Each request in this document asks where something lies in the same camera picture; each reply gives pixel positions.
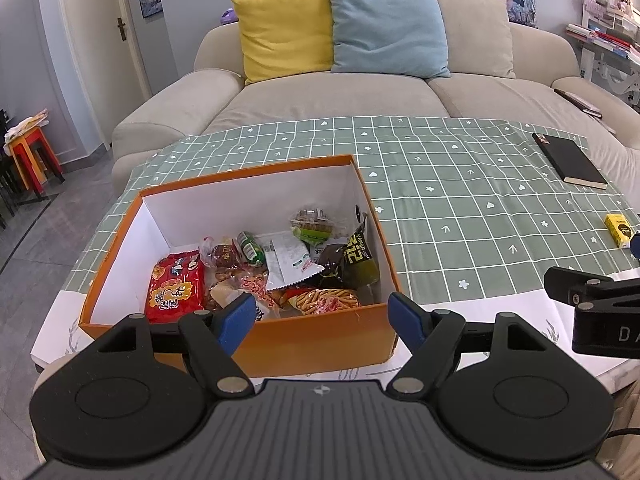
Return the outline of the clear nut snack bag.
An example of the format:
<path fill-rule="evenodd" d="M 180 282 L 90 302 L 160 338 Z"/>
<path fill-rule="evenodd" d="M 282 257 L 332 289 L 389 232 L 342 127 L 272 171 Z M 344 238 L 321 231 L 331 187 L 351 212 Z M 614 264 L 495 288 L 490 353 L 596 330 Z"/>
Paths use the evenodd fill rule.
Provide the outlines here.
<path fill-rule="evenodd" d="M 249 268 L 205 269 L 204 308 L 218 311 L 246 292 L 243 282 L 256 278 L 259 273 Z"/>

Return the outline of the dried meat snack pack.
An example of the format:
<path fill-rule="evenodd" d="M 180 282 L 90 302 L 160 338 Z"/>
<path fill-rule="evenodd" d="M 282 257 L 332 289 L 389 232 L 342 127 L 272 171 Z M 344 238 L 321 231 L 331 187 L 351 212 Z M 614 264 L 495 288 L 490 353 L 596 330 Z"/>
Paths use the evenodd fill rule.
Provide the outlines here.
<path fill-rule="evenodd" d="M 275 311 L 280 308 L 280 296 L 273 296 L 266 289 L 267 276 L 266 271 L 256 269 L 242 270 L 235 275 L 239 281 L 240 289 L 249 292 L 256 300 L 258 307 Z"/>

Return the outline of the small chocolate snack pack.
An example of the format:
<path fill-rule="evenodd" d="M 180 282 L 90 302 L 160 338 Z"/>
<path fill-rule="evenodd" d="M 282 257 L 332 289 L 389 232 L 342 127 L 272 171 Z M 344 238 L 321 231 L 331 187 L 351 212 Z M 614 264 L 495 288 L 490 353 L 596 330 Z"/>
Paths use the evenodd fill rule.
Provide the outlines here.
<path fill-rule="evenodd" d="M 198 245 L 198 252 L 209 269 L 232 269 L 240 264 L 240 257 L 231 237 L 205 237 Z"/>

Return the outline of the green candy wrapper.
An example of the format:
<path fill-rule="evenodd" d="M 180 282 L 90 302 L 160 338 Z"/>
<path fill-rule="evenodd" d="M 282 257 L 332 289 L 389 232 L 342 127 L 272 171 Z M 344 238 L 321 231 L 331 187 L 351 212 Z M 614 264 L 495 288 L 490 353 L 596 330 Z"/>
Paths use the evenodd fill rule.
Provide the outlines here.
<path fill-rule="evenodd" d="M 250 266 L 264 266 L 266 264 L 264 250 L 252 234 L 241 231 L 236 237 L 236 241 L 238 242 L 240 253 Z"/>

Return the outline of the red fries snack bag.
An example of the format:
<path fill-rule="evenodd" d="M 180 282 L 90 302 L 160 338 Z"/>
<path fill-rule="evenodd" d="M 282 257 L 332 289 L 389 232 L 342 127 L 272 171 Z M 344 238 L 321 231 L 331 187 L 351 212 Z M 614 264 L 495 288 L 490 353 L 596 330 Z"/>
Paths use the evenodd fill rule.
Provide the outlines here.
<path fill-rule="evenodd" d="M 352 310 L 361 306 L 356 292 L 346 288 L 315 288 L 288 300 L 302 315 Z"/>

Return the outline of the silver white sachet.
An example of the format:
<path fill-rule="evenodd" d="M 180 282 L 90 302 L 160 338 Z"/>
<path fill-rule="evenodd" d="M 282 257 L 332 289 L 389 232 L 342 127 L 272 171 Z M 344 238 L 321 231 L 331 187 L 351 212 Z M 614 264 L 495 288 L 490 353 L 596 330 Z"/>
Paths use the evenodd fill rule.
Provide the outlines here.
<path fill-rule="evenodd" d="M 263 235 L 258 243 L 266 258 L 267 292 L 299 284 L 324 270 L 311 259 L 305 243 L 291 232 Z"/>

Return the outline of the black green snack bag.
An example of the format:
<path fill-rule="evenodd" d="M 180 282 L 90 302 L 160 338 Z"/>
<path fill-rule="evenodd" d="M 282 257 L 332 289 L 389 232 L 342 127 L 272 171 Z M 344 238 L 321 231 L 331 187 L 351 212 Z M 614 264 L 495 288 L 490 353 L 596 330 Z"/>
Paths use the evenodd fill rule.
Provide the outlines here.
<path fill-rule="evenodd" d="M 367 224 L 368 216 L 364 216 L 345 244 L 323 248 L 318 259 L 323 268 L 319 274 L 322 287 L 358 289 L 378 282 L 380 270 L 366 240 Z"/>

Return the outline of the clear cake snack pack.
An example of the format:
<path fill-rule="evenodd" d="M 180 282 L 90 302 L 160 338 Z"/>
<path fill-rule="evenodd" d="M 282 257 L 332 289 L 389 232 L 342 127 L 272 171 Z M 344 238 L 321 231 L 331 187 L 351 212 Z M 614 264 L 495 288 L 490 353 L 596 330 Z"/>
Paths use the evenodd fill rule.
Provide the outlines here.
<path fill-rule="evenodd" d="M 346 228 L 320 208 L 302 208 L 290 218 L 294 236 L 310 246 L 319 246 L 332 237 L 341 237 Z"/>

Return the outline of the yellow tissue pack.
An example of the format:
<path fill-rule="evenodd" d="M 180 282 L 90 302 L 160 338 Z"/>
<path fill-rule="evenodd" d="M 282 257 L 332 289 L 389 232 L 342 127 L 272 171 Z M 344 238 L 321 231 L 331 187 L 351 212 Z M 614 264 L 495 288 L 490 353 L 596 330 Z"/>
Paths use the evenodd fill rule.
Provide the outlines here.
<path fill-rule="evenodd" d="M 630 247 L 634 230 L 631 229 L 630 223 L 623 214 L 607 214 L 604 217 L 604 224 L 618 248 Z"/>

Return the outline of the green checked tablecloth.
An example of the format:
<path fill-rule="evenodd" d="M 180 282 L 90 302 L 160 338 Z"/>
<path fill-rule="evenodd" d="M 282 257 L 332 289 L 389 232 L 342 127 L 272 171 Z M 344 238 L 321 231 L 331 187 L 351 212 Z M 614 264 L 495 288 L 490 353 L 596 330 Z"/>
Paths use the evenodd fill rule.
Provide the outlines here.
<path fill-rule="evenodd" d="M 537 288 L 550 266 L 637 270 L 605 229 L 638 222 L 614 186 L 564 183 L 536 144 L 542 128 L 475 118 L 337 117 L 266 122 L 188 136 L 131 174 L 65 282 L 86 292 L 137 192 L 291 160 L 350 155 L 372 198 L 401 283 L 417 302 Z"/>

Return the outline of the orange cardboard box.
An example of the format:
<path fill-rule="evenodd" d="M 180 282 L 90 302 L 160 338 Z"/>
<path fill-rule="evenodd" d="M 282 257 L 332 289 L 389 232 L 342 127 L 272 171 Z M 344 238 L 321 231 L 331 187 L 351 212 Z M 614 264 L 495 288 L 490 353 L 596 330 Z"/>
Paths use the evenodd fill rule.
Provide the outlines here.
<path fill-rule="evenodd" d="M 365 367 L 389 361 L 398 343 L 386 313 L 388 296 L 399 281 L 373 203 L 355 159 L 337 155 L 277 162 L 233 170 L 139 191 L 127 207 L 113 243 L 82 306 L 79 325 L 91 337 L 106 333 L 125 316 L 144 314 L 154 266 L 174 252 L 198 251 L 205 237 L 231 237 L 240 257 L 239 232 L 258 238 L 291 232 L 290 218 L 302 208 L 320 208 L 346 231 L 310 246 L 318 263 L 326 245 L 345 244 L 368 216 L 366 240 L 378 264 L 377 283 L 351 289 L 361 306 L 352 310 L 302 315 L 288 300 L 322 287 L 319 274 L 299 284 L 273 290 L 280 308 L 269 311 L 255 301 L 256 322 L 234 352 L 235 361 L 253 377 L 334 372 L 358 378 Z"/>

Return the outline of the white magazine rack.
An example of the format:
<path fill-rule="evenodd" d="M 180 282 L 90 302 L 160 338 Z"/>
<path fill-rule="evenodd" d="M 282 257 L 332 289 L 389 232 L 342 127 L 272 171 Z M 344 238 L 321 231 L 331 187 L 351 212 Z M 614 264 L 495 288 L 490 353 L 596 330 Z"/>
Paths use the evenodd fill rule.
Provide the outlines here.
<path fill-rule="evenodd" d="M 639 110 L 639 9 L 630 0 L 582 0 L 582 17 L 565 33 L 580 49 L 580 76 Z"/>

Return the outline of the beige cushion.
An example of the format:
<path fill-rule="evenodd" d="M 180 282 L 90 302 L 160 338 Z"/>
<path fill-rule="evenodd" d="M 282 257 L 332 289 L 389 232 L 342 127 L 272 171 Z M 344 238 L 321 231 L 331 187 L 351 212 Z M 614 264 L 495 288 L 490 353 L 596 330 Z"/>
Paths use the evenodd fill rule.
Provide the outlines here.
<path fill-rule="evenodd" d="M 513 40 L 504 0 L 437 0 L 450 72 L 514 78 Z"/>

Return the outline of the red orange stool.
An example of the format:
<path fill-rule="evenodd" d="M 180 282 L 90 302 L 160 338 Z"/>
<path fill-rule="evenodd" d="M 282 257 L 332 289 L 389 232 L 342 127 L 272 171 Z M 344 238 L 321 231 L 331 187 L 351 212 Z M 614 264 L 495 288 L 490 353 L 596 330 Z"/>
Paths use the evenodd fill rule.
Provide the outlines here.
<path fill-rule="evenodd" d="M 32 191 L 38 200 L 43 198 L 43 187 L 49 176 L 64 181 L 62 167 L 40 126 L 16 136 L 6 144 L 6 148 L 25 188 Z"/>

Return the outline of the yellow cushion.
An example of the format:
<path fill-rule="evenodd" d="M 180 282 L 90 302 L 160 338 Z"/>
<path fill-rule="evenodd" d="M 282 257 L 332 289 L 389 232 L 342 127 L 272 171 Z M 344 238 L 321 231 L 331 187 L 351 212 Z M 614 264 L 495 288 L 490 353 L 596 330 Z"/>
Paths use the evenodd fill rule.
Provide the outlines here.
<path fill-rule="evenodd" d="M 232 4 L 248 84 L 331 69 L 330 0 L 232 0 Z"/>

